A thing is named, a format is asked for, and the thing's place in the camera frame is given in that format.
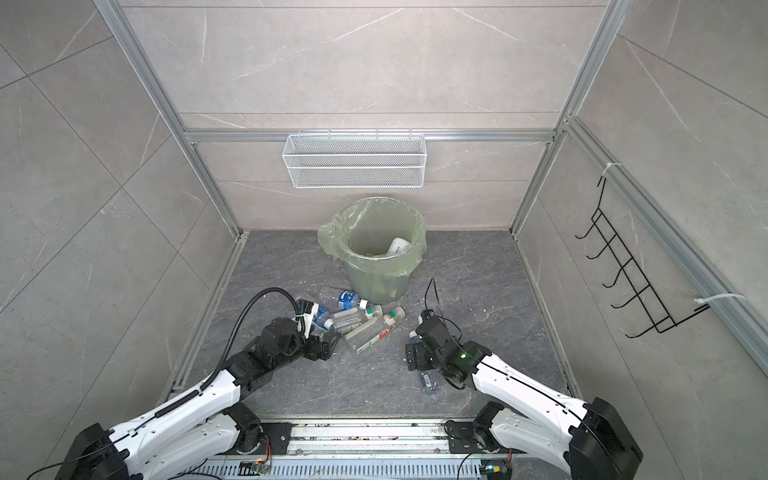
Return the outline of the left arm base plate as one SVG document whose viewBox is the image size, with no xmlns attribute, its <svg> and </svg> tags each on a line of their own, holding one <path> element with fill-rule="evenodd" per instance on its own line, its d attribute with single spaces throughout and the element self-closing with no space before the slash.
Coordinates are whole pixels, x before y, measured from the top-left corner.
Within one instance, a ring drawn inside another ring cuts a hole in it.
<svg viewBox="0 0 768 480">
<path fill-rule="evenodd" d="M 265 457 L 267 449 L 271 455 L 286 455 L 293 430 L 289 422 L 267 422 L 258 428 L 240 434 L 228 455 L 256 455 Z"/>
</svg>

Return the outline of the clear bottle blue cap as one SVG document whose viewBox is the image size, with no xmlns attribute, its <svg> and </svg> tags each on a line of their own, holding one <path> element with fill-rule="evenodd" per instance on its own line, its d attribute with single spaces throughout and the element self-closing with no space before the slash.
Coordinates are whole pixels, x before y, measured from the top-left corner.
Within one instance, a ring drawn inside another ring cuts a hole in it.
<svg viewBox="0 0 768 480">
<path fill-rule="evenodd" d="M 432 395 L 435 394 L 439 389 L 439 384 L 435 380 L 435 378 L 432 376 L 432 373 L 427 372 L 420 372 L 419 378 L 421 381 L 422 389 L 425 394 Z"/>
</svg>

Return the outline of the white labelled opaque bottle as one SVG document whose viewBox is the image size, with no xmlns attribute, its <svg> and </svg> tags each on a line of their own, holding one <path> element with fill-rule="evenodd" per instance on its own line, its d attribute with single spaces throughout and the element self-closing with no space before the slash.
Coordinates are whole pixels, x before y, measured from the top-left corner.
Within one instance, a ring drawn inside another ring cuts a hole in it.
<svg viewBox="0 0 768 480">
<path fill-rule="evenodd" d="M 398 255 L 403 253 L 411 243 L 400 237 L 396 237 L 392 240 L 392 242 L 389 245 L 389 248 L 387 250 L 387 255 Z"/>
</svg>

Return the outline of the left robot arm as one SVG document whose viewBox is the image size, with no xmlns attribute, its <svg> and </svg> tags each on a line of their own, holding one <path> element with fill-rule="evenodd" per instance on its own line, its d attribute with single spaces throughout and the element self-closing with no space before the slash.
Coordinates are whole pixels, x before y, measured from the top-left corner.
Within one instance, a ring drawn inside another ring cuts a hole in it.
<svg viewBox="0 0 768 480">
<path fill-rule="evenodd" d="M 73 441 L 59 479 L 169 479 L 233 447 L 255 446 L 260 419 L 243 401 L 274 373 L 306 358 L 327 360 L 341 336 L 308 323 L 277 318 L 220 370 L 134 419 L 104 428 L 95 423 Z"/>
</svg>

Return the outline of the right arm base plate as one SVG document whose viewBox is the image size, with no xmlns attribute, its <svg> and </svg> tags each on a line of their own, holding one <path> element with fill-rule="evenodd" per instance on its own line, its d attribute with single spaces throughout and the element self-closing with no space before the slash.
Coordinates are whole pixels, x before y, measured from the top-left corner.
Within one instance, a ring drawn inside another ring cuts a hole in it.
<svg viewBox="0 0 768 480">
<path fill-rule="evenodd" d="M 443 424 L 453 454 L 497 453 L 500 445 L 490 431 L 477 422 L 448 420 Z"/>
</svg>

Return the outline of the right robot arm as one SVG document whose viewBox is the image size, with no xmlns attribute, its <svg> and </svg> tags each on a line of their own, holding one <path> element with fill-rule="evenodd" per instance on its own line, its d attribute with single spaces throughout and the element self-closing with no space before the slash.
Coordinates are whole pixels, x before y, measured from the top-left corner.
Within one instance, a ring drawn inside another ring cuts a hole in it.
<svg viewBox="0 0 768 480">
<path fill-rule="evenodd" d="M 608 401 L 559 393 L 524 375 L 490 349 L 462 343 L 431 309 L 420 315 L 408 345 L 412 370 L 436 371 L 457 390 L 472 388 L 490 402 L 472 422 L 471 442 L 481 450 L 532 455 L 573 479 L 632 479 L 643 452 Z"/>
</svg>

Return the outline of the clear bottle red label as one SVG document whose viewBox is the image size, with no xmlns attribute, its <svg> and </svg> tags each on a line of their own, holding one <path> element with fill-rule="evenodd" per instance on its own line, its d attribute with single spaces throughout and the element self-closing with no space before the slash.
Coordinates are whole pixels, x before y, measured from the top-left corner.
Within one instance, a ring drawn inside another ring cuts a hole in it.
<svg viewBox="0 0 768 480">
<path fill-rule="evenodd" d="M 360 353 L 387 337 L 395 324 L 405 317 L 405 310 L 397 306 L 388 313 L 376 314 L 371 320 L 349 332 L 344 339 L 354 352 Z"/>
</svg>

